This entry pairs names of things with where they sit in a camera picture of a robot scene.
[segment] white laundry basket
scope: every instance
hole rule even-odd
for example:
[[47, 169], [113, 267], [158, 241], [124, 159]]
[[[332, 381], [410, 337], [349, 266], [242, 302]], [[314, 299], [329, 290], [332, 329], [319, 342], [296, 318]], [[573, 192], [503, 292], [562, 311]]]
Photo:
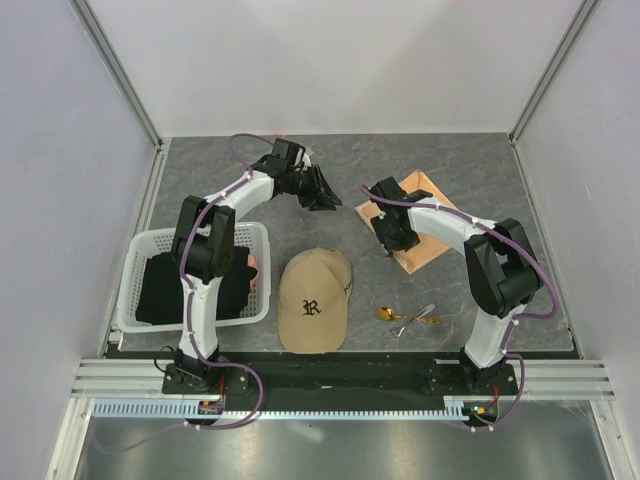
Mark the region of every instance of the white laundry basket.
[[[116, 320], [123, 332], [149, 333], [182, 330], [182, 323], [170, 325], [150, 325], [136, 320], [136, 309], [142, 290], [142, 279], [147, 260], [164, 252], [171, 251], [175, 228], [148, 230], [139, 233], [129, 245], [124, 262], [124, 273], [120, 282], [120, 292], [116, 310]], [[208, 234], [208, 228], [201, 233]], [[269, 311], [271, 295], [271, 256], [269, 238], [264, 225], [257, 222], [236, 223], [236, 246], [248, 247], [251, 255], [256, 257], [260, 275], [249, 293], [249, 303], [240, 312], [240, 318], [217, 320], [216, 326], [244, 325], [255, 323], [266, 317]]]

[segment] pink object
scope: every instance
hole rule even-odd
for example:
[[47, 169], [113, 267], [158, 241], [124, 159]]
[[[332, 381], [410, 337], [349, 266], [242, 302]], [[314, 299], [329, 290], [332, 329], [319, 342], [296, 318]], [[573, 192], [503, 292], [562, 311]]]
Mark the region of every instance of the pink object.
[[249, 255], [249, 257], [247, 257], [247, 265], [252, 268], [255, 268], [258, 271], [258, 273], [256, 273], [256, 276], [253, 277], [253, 279], [251, 279], [251, 281], [249, 282], [249, 285], [251, 285], [251, 288], [253, 288], [253, 286], [258, 281], [258, 277], [260, 276], [260, 269], [258, 268], [258, 262], [256, 261], [256, 257], [254, 257], [253, 255]]

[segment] brown paper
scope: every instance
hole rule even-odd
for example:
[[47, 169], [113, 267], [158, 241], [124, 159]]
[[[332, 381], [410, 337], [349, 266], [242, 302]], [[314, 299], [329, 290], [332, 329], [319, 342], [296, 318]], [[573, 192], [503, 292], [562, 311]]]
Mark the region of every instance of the brown paper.
[[[427, 177], [427, 175], [422, 170], [416, 170], [407, 178], [405, 178], [402, 182], [400, 182], [400, 186], [407, 193], [415, 192], [416, 190], [422, 189], [427, 192], [433, 194], [438, 200], [440, 200], [443, 204], [448, 205], [450, 207], [455, 208], [455, 205], [451, 203], [451, 201], [440, 191], [438, 187], [436, 187], [433, 182]], [[365, 202], [362, 205], [358, 205], [356, 207], [356, 212], [365, 221], [365, 223], [369, 226], [371, 231], [373, 231], [373, 227], [371, 226], [371, 219], [373, 217], [378, 216], [380, 210], [373, 202]], [[440, 240], [436, 240], [430, 235], [425, 233], [419, 233], [420, 243], [415, 247], [407, 250], [406, 252], [396, 252], [394, 253], [395, 259], [398, 261], [402, 268], [404, 268], [407, 273], [412, 274], [424, 267], [427, 263], [432, 261], [435, 258], [438, 258], [440, 255], [449, 250], [448, 245], [442, 243]]]

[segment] gray marble surface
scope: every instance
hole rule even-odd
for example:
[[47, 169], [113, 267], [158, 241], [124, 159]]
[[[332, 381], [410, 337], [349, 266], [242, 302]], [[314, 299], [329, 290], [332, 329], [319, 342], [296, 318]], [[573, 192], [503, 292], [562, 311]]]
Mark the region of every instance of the gray marble surface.
[[[226, 351], [283, 350], [278, 336], [276, 289], [287, 262], [313, 248], [342, 251], [353, 266], [353, 293], [349, 303], [347, 338], [342, 350], [460, 349], [473, 327], [476, 314], [469, 292], [464, 259], [450, 250], [413, 275], [386, 258], [375, 235], [354, 207], [364, 201], [358, 186], [387, 177], [400, 181], [422, 169], [461, 210], [483, 218], [518, 219], [533, 248], [546, 265], [540, 238], [522, 180], [506, 134], [416, 135], [315, 135], [291, 137], [314, 155], [344, 206], [337, 212], [309, 212], [297, 199], [281, 195], [249, 212], [243, 220], [263, 223], [269, 231], [272, 262], [271, 308], [257, 324], [218, 329], [220, 347]], [[173, 227], [182, 200], [188, 195], [215, 193], [242, 174], [241, 166], [221, 137], [175, 138], [172, 141], [156, 201], [151, 228]], [[251, 162], [267, 153], [268, 146], [242, 140], [241, 152]], [[391, 344], [380, 338], [389, 324], [377, 319], [378, 306], [391, 306], [411, 314], [434, 303], [441, 325], [415, 324], [408, 334]], [[550, 308], [546, 291], [537, 294], [529, 311]], [[157, 350], [177, 345], [179, 332], [126, 334], [123, 350]], [[515, 350], [571, 350], [567, 322], [522, 321], [510, 344]]]

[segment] beige baseball cap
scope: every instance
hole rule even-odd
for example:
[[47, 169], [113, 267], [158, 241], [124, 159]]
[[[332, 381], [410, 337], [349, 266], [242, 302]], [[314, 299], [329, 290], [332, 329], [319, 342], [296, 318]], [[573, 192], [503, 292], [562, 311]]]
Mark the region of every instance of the beige baseball cap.
[[278, 330], [293, 353], [337, 350], [347, 334], [351, 264], [337, 250], [314, 248], [291, 259], [278, 289]]

